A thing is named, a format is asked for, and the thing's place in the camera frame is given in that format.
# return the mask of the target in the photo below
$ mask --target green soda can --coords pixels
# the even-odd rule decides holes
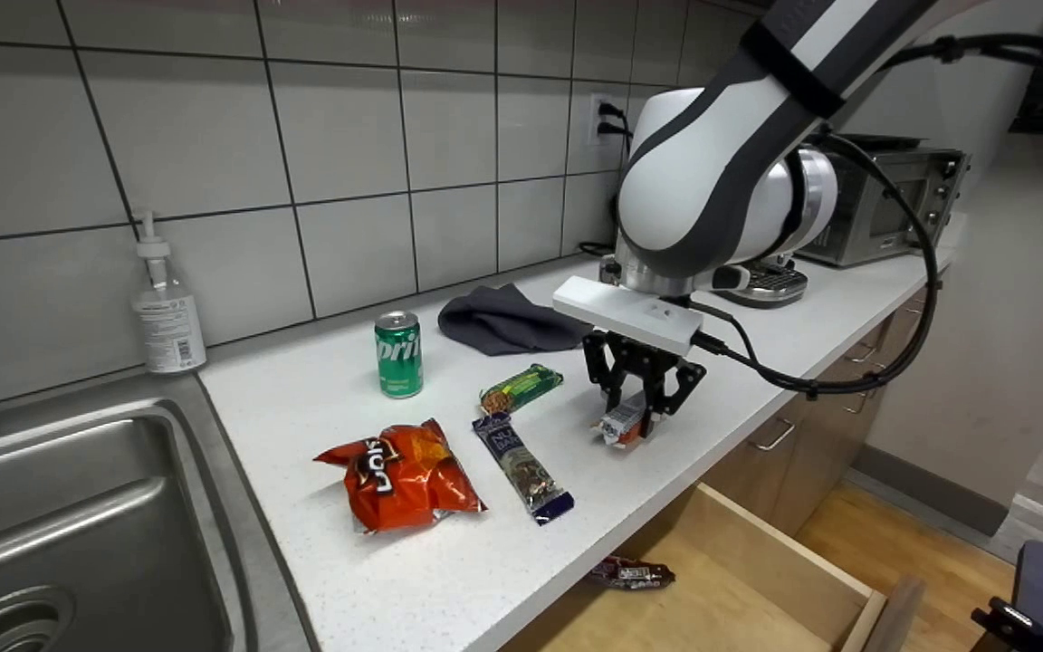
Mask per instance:
[[[376,375],[388,397],[420,392],[420,324],[413,311],[383,311],[376,332]]]

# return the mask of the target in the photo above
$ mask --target hand soap bottle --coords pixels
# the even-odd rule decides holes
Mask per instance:
[[[144,215],[138,258],[144,262],[149,285],[132,299],[132,308],[144,337],[149,373],[198,369],[205,361],[205,346],[195,299],[169,272],[169,246],[157,235],[151,215]]]

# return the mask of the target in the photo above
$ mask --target countertop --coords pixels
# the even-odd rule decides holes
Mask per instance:
[[[733,308],[766,361],[818,373],[925,284],[917,258],[851,272],[801,268],[811,285],[791,308],[698,299]],[[595,275],[595,263],[536,272],[518,285],[548,305],[568,275]],[[277,337],[202,369],[323,650],[505,644],[791,397],[729,360],[692,350],[709,373],[688,404],[640,448],[609,452],[589,442],[604,401],[579,350],[484,360],[438,332],[438,308],[441,296],[413,305],[429,373],[418,397],[395,401],[376,392],[368,318]],[[565,385],[524,404],[516,431],[577,495],[577,507],[542,529],[470,436],[480,392],[528,361],[556,367]],[[413,537],[364,537],[339,470],[311,456],[432,418],[490,511],[454,514]]]

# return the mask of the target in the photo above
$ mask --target red chip bag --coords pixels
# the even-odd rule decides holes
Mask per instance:
[[[420,529],[451,511],[484,511],[438,419],[420,427],[395,425],[376,439],[332,444],[317,459],[349,468],[349,507],[372,531]]]

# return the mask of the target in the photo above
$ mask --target sink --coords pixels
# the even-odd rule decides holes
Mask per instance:
[[[0,410],[0,652],[308,652],[198,380]]]

